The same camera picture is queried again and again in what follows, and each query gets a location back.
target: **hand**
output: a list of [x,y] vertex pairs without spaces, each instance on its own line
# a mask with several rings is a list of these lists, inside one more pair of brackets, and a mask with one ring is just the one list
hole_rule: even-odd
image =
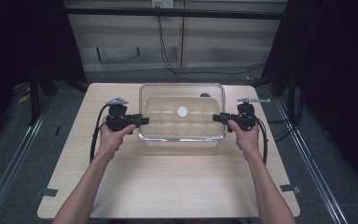
[[136,126],[132,124],[121,131],[112,132],[106,124],[103,124],[100,128],[100,149],[98,150],[95,157],[103,156],[103,158],[111,161],[115,157],[115,153],[118,150],[118,147],[123,143],[124,136],[128,133],[131,133],[135,128]]
[[260,153],[258,152],[258,126],[255,125],[248,132],[245,132],[234,120],[229,120],[229,127],[237,135],[237,146],[243,153],[243,157],[248,161],[251,155],[258,155],[260,158]]

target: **person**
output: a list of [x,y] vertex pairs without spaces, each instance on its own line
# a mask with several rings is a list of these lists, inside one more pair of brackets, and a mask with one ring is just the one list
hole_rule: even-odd
[[[242,151],[243,157],[248,161],[254,180],[261,223],[296,223],[258,151],[259,130],[257,125],[248,132],[244,132],[234,120],[229,120],[228,125],[237,135],[236,144]],[[53,223],[89,222],[92,206],[106,166],[115,157],[118,147],[123,143],[124,136],[134,129],[135,125],[132,124],[119,132],[112,132],[105,124],[101,126],[100,148],[79,183],[58,211]]]

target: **wooden table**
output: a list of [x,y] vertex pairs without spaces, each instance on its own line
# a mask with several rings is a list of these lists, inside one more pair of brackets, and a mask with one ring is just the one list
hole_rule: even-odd
[[[91,135],[106,101],[126,99],[127,114],[139,113],[141,84],[92,84],[79,109],[62,154],[48,184],[55,197],[45,196],[37,214],[54,218],[89,165]],[[257,98],[255,89],[224,86],[226,111],[237,113],[237,99]],[[267,167],[279,188],[290,184],[260,104],[256,115],[266,124]],[[217,147],[147,147],[136,129],[109,163],[91,217],[203,218],[258,217],[249,166],[228,133]],[[300,213],[292,191],[282,192],[293,214]]]

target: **transparent plastic box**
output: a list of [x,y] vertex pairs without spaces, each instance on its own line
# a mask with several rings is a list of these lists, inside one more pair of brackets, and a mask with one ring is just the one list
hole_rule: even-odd
[[146,83],[140,113],[149,124],[140,137],[154,147],[216,147],[225,126],[213,114],[225,112],[225,90],[217,83]]

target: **white round object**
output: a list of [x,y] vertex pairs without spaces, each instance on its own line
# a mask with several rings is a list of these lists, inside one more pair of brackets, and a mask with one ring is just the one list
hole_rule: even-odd
[[185,108],[184,106],[181,106],[178,108],[178,115],[179,117],[185,117],[188,114],[188,110],[187,108]]

